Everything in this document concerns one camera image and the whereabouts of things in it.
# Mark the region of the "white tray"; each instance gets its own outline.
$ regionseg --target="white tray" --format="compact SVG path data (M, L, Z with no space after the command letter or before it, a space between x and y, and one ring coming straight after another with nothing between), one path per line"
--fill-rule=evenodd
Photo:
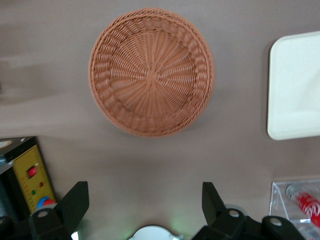
M267 131L274 140L320 136L320 31L272 46Z

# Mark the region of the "yellow panel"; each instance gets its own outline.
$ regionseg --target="yellow panel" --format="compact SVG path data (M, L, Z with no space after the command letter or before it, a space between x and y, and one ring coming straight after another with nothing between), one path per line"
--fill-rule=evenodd
M28 170L34 167L34 176L30 177ZM42 161L38 146L18 156L13 163L13 170L27 202L29 210L33 213L37 204L43 197L55 200L49 178Z

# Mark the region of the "woven basket rim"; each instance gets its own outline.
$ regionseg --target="woven basket rim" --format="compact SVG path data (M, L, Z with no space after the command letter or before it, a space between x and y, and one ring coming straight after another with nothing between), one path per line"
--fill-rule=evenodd
M148 18L148 17L151 18L152 17L153 18L153 17L155 17L155 15L156 15L156 17L161 18L161 19L165 19L169 22L174 20L175 23L177 23L179 27L183 27L186 31L188 31L188 33L191 34L191 37L196 40L199 47L201 48L202 53L205 55L206 65L208 66L207 67L207 76L208 76L208 78L210 78L210 81L209 81L209 84L206 86L207 98L203 101L203 104L201 105L201 109L199 111L199 114L193 115L189 119L188 124L186 124L183 127L183 129L185 129L186 127L191 125L199 117L199 115L203 112L203 110L205 109L205 107L207 106L207 104L209 102L209 99L212 96L214 84L215 84L215 70L214 70L215 64L214 64L213 56L210 51L209 45L206 42L206 40L204 39L204 37L202 36L202 34L199 32L199 30L191 22L189 22L187 19L185 19L184 17L182 17L174 12L167 11L167 10L164 10L161 8L143 8L143 9L133 10L133 11L130 11L128 13L125 13L125 14L117 17L112 23L110 23L102 31L102 33L99 35L99 37L95 41L94 47L93 47L91 54L90 54L90 61L89 61L89 65L88 65L89 86L90 86L93 98L94 98L95 102L97 103L97 105L99 106L100 110L113 124L115 124L117 127L119 127L120 129L122 129L128 133L138 135L141 137L164 137L164 136L173 135L173 134L179 132L179 130L177 131L175 128L171 128L171 129L167 130L167 132L164 131L164 132L162 132L161 135L159 135L159 134L154 134L153 132L141 132L138 130L134 130L130 127L126 127L126 126L122 125L121 123L119 123L117 121L117 119L114 118L104 108L102 100L101 100L99 94L95 90L95 81L94 81L94 79L95 79L94 72L95 71L94 71L94 69L95 69L95 64L96 64L96 60L97 60L97 54L99 53L99 51L97 51L97 50L103 45L103 43L104 43L103 40L105 40L108 33L110 33L112 30L114 30L118 26L120 26L124 20L127 22L127 21L132 21L134 19L139 19L141 17L144 17L144 18Z

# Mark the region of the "round wicker basket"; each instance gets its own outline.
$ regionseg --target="round wicker basket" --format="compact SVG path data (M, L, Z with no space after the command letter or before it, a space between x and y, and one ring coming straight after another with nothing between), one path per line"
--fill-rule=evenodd
M89 83L116 126L143 137L168 136L192 124L206 107L214 61L190 22L144 8L118 17L98 37Z

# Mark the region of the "red button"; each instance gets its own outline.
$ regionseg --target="red button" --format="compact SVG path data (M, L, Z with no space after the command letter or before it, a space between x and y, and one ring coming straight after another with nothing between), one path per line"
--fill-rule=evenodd
M55 203L56 203L55 200L47 199L47 200L44 201L43 206L50 205L50 204L55 204Z
M35 166L29 168L28 170L28 175L29 175L29 178L32 178L34 175L37 174L37 169Z

